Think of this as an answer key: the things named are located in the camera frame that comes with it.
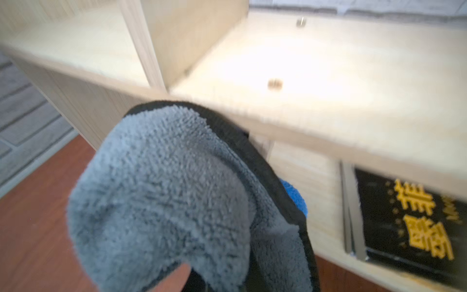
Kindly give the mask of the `blue and grey microfibre cloth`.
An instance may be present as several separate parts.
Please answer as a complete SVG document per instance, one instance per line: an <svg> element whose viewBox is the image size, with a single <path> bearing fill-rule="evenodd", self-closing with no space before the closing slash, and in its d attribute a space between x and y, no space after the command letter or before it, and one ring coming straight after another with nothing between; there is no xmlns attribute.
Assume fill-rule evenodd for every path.
<svg viewBox="0 0 467 292"><path fill-rule="evenodd" d="M75 253L101 292L148 292L184 264L185 292L317 292L306 216L245 132L170 101L130 109L67 208Z"/></svg>

